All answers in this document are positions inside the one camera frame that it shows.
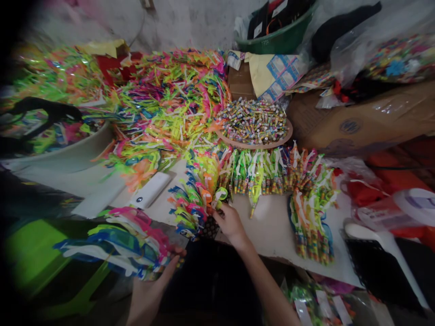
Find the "white plastic container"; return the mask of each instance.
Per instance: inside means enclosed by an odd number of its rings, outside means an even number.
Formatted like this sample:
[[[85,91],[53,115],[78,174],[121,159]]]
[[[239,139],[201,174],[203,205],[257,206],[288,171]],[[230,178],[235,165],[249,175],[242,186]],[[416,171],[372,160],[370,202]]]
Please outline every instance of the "white plastic container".
[[[91,160],[106,149],[112,138],[110,123],[106,122],[93,135],[63,149],[36,156],[5,159],[1,162],[20,163],[63,173],[77,172],[98,164],[99,162]]]
[[[356,209],[356,218],[374,231],[435,226],[435,193],[414,188]]]

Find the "green basket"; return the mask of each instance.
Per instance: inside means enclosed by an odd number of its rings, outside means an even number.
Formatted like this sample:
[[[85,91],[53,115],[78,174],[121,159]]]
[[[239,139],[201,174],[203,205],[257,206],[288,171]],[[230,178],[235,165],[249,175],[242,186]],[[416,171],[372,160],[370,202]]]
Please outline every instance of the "green basket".
[[[314,11],[318,5],[319,2],[316,1],[294,23],[272,34],[252,40],[245,40],[241,39],[237,32],[234,32],[234,39],[242,52],[254,54],[292,54],[301,44],[308,24],[313,18]]]

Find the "wall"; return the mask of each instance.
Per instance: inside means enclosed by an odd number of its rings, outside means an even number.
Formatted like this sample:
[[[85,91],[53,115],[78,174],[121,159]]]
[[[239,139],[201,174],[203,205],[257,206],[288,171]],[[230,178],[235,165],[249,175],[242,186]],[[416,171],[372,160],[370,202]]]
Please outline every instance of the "wall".
[[[154,0],[154,12],[142,9],[140,0],[89,2],[93,18],[84,13],[86,9],[72,10],[61,0],[55,5],[48,2],[35,13],[24,38],[53,48],[115,38],[130,43],[138,35],[133,50],[228,49],[235,17],[250,14],[265,0]]]

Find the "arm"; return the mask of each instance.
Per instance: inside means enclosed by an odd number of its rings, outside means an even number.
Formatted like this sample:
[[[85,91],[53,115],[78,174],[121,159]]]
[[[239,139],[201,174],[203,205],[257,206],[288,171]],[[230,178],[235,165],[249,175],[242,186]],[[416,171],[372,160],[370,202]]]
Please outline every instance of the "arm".
[[[237,211],[227,204],[222,204],[222,211],[224,217],[221,217],[216,211],[213,217],[245,263],[271,325],[300,326],[296,312],[281,292],[246,235]]]

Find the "cardboard box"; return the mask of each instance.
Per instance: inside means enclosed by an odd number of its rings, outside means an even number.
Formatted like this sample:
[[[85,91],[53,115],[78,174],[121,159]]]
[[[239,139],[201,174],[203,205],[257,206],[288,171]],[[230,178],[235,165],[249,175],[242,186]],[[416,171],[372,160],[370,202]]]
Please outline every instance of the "cardboard box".
[[[240,69],[229,67],[228,70],[228,87],[232,95],[232,99],[238,100],[239,97],[247,100],[256,100],[254,87],[252,86],[251,73],[249,71],[249,63],[242,62]]]
[[[435,130],[435,81],[399,87],[349,107],[316,109],[321,92],[296,94],[287,116],[298,147],[362,156]]]

